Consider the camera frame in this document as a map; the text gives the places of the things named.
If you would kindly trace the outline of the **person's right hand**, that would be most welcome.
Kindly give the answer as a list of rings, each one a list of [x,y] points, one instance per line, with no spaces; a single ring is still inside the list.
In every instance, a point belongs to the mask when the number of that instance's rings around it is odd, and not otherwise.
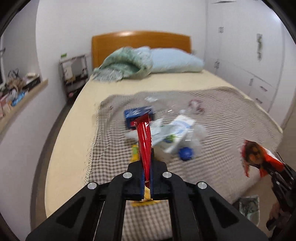
[[[279,202],[276,202],[273,204],[270,213],[269,213],[269,220],[272,219],[279,219],[280,217],[284,218],[284,217],[289,217],[290,214],[286,213],[284,211],[282,211],[281,206],[279,204]]]

